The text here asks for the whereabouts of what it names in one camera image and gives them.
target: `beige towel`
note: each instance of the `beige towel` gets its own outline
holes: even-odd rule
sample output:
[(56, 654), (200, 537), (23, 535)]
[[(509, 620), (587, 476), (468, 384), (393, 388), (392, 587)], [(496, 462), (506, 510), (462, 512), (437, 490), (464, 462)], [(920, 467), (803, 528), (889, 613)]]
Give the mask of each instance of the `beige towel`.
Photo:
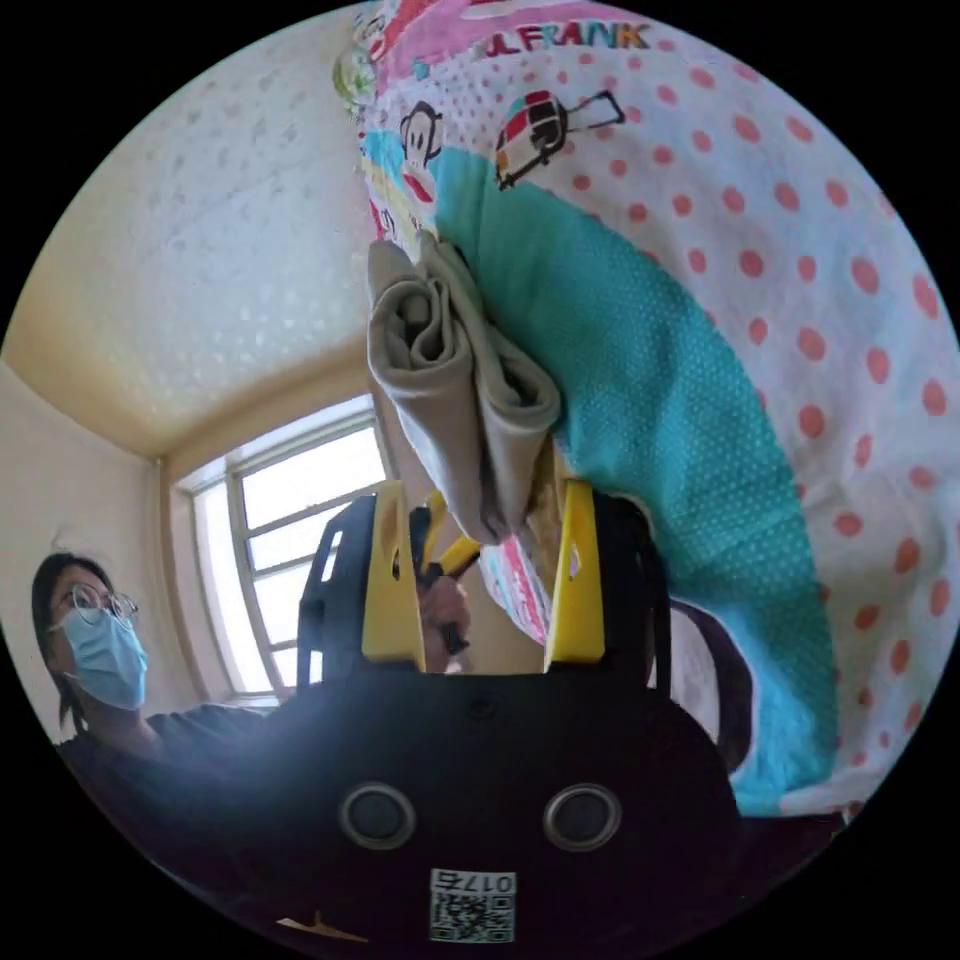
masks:
[(416, 268), (393, 243), (370, 248), (370, 370), (460, 529), (500, 543), (523, 524), (560, 394), (490, 325), (454, 248), (419, 241)]

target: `ceiling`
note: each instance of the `ceiling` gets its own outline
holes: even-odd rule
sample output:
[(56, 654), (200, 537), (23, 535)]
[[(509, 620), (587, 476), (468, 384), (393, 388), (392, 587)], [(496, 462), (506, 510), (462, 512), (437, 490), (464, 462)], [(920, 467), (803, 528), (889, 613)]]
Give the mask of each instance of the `ceiling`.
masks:
[(217, 64), (104, 160), (4, 345), (35, 392), (155, 457), (325, 357), (357, 355), (373, 226), (330, 80), (352, 14)]

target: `teal fabric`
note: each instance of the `teal fabric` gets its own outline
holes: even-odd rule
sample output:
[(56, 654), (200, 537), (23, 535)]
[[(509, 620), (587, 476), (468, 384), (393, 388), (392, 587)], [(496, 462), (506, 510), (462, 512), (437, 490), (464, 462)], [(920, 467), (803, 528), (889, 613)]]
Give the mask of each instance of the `teal fabric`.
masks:
[[(368, 133), (403, 189), (400, 140)], [(671, 593), (727, 627), (757, 689), (741, 811), (829, 778), (833, 649), (793, 474), (736, 355), (690, 295), (623, 237), (529, 183), (496, 189), (483, 157), (432, 162), (436, 228), (492, 318), (554, 378), (576, 473), (649, 505)]]

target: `human hand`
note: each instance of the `human hand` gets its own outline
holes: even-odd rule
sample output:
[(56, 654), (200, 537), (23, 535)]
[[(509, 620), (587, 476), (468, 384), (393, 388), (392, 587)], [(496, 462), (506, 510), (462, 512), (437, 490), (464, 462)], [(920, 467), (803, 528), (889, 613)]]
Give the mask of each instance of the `human hand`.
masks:
[(444, 673), (450, 663), (450, 654), (443, 641), (442, 628), (456, 624), (460, 636), (466, 637), (470, 629), (466, 593), (452, 578), (440, 577), (426, 589), (418, 588), (417, 595), (427, 671)]

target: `face mask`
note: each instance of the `face mask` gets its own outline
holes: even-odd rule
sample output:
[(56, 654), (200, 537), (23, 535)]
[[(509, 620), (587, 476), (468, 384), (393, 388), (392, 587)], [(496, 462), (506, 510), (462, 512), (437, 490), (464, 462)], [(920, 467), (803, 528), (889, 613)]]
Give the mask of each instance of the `face mask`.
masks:
[(72, 610), (60, 623), (73, 650), (76, 673), (66, 676), (91, 697), (121, 710), (136, 710), (146, 696), (147, 655), (136, 631), (113, 614), (87, 623)]

